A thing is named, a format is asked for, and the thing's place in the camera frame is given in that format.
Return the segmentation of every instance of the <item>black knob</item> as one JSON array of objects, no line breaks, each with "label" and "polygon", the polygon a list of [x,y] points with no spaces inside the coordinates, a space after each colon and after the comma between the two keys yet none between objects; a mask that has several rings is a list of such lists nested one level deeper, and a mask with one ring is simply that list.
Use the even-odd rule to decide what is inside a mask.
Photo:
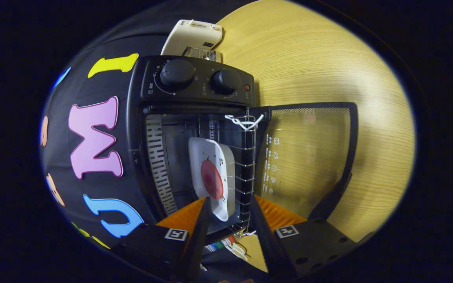
[{"label": "black knob", "polygon": [[212,76],[212,88],[219,94],[229,95],[241,87],[241,76],[235,70],[221,70]]},{"label": "black knob", "polygon": [[187,87],[193,79],[195,71],[193,65],[183,59],[175,59],[167,62],[160,72],[160,81],[164,86],[174,90]]}]

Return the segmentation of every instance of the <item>control panel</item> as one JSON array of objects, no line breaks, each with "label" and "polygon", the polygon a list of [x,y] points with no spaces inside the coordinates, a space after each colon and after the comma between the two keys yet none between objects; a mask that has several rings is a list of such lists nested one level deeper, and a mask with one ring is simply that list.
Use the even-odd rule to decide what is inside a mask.
[{"label": "control panel", "polygon": [[184,56],[143,57],[141,97],[160,102],[213,102],[257,107],[254,78],[231,66]]}]

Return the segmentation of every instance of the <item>oven door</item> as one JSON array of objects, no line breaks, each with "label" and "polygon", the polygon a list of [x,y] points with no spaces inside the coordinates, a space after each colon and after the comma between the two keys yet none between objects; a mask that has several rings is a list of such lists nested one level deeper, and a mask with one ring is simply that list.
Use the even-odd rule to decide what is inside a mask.
[{"label": "oven door", "polygon": [[248,109],[263,114],[254,191],[306,219],[327,219],[340,201],[356,151],[357,106],[326,102]]}]

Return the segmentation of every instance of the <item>cable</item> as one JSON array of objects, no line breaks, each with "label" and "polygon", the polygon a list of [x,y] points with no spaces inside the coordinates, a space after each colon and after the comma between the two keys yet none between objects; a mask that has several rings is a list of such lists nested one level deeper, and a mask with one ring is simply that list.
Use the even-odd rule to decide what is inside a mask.
[{"label": "cable", "polygon": [[254,235],[254,233],[256,233],[256,230],[252,231],[251,233],[244,233],[244,236]]},{"label": "cable", "polygon": [[235,125],[239,125],[241,126],[241,128],[243,128],[244,130],[250,130],[252,128],[258,128],[258,123],[263,119],[264,115],[260,115],[260,117],[254,121],[254,122],[249,122],[249,121],[245,121],[245,122],[241,122],[239,119],[236,119],[234,118],[233,115],[225,115],[225,118],[227,118],[228,120],[231,120]]}]

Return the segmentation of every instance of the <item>white plate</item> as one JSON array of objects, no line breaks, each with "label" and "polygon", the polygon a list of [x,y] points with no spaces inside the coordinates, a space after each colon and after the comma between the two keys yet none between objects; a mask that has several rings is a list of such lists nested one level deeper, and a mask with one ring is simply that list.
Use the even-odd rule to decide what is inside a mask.
[{"label": "white plate", "polygon": [[[214,140],[190,138],[188,154],[195,193],[199,198],[211,197],[212,213],[226,222],[235,211],[235,160],[232,150]],[[206,160],[213,163],[221,177],[223,195],[220,199],[213,198],[205,188],[201,167]]]}]

